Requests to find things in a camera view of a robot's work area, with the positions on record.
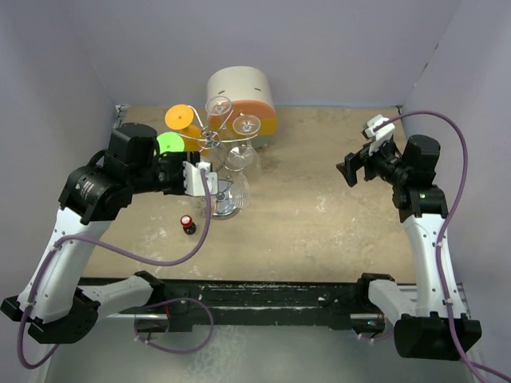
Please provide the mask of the green plastic wine glass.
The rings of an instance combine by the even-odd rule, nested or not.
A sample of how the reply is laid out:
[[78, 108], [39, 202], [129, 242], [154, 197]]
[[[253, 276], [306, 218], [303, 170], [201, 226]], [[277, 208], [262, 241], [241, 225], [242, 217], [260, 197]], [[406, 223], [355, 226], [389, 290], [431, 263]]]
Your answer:
[[156, 155], [166, 152], [184, 152], [184, 138], [175, 132], [164, 132], [157, 136], [156, 142], [158, 149], [155, 150]]

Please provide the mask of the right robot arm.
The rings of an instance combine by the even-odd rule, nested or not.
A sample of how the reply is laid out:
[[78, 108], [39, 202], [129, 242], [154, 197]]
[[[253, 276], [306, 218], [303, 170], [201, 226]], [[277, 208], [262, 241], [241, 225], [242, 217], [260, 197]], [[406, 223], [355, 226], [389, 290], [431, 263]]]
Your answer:
[[364, 312], [379, 308], [394, 327], [394, 344], [401, 357], [459, 361], [482, 334], [481, 324], [470, 319], [454, 278], [447, 233], [444, 192], [434, 185], [440, 144], [415, 135], [399, 152], [393, 139], [376, 151], [369, 144], [345, 156], [336, 168], [351, 187], [364, 171], [366, 181], [381, 178], [393, 187], [393, 203], [410, 243], [415, 264], [416, 298], [410, 300], [388, 278], [372, 278], [355, 292], [356, 306]]

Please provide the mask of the clear flute glass back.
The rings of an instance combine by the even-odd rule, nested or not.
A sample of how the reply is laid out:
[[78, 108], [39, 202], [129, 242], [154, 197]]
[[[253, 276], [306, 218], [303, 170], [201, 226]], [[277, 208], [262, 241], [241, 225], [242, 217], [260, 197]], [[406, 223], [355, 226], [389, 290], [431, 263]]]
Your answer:
[[222, 128], [228, 121], [233, 111], [230, 99], [224, 96], [215, 96], [208, 100], [205, 105], [208, 127], [211, 130]]

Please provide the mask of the orange plastic wine glass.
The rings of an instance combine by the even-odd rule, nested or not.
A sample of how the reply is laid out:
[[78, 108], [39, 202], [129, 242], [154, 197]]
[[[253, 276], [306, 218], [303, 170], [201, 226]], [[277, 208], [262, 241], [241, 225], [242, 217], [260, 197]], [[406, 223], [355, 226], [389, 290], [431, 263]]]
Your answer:
[[206, 152], [203, 126], [192, 106], [185, 104], [172, 106], [165, 113], [164, 122], [170, 132], [184, 138], [185, 152]]

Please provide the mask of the clear flute glass front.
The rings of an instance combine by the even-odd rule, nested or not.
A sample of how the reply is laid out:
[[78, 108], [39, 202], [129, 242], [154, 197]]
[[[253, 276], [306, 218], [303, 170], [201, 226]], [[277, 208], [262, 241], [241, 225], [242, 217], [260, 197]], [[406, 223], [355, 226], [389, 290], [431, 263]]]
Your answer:
[[[214, 195], [210, 198], [211, 202], [211, 217], [219, 216], [219, 200]], [[192, 198], [192, 208], [193, 211], [200, 217], [205, 218], [207, 215], [207, 198], [205, 196], [201, 197], [193, 197]]]

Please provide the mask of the clear flute glass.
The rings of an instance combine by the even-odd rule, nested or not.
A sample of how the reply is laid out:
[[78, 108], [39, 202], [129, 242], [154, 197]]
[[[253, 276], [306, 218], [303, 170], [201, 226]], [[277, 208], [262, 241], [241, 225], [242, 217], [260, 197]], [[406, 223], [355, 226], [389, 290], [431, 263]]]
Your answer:
[[254, 160], [254, 152], [247, 145], [232, 147], [227, 154], [224, 167], [228, 170], [230, 176], [230, 199], [237, 209], [243, 209], [250, 203], [250, 190], [248, 178], [244, 170], [248, 168]]
[[233, 111], [230, 99], [224, 96], [215, 96], [208, 100], [205, 105], [208, 127], [211, 130], [222, 128], [228, 121]]
[[[211, 202], [211, 217], [219, 216], [219, 200], [214, 195], [210, 198]], [[193, 197], [192, 198], [192, 208], [193, 211], [200, 217], [205, 218], [207, 215], [207, 198], [205, 196], [201, 197]]]
[[232, 125], [234, 131], [244, 138], [243, 140], [238, 141], [235, 146], [247, 145], [254, 152], [254, 160], [252, 164], [244, 170], [247, 175], [251, 176], [254, 175], [260, 164], [259, 155], [252, 145], [252, 139], [258, 135], [260, 126], [261, 122], [257, 116], [243, 113], [241, 113], [233, 121]]

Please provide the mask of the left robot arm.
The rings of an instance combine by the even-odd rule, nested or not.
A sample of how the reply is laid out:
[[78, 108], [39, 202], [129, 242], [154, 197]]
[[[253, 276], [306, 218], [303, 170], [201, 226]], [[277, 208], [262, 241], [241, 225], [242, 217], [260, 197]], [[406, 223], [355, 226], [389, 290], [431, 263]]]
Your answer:
[[164, 305], [164, 283], [147, 271], [97, 289], [78, 286], [99, 239], [134, 195], [204, 194], [210, 164], [198, 152], [163, 154], [156, 137], [148, 125], [123, 124], [106, 149], [69, 175], [36, 272], [23, 292], [1, 305], [37, 343], [72, 344], [111, 314], [133, 307], [155, 313]]

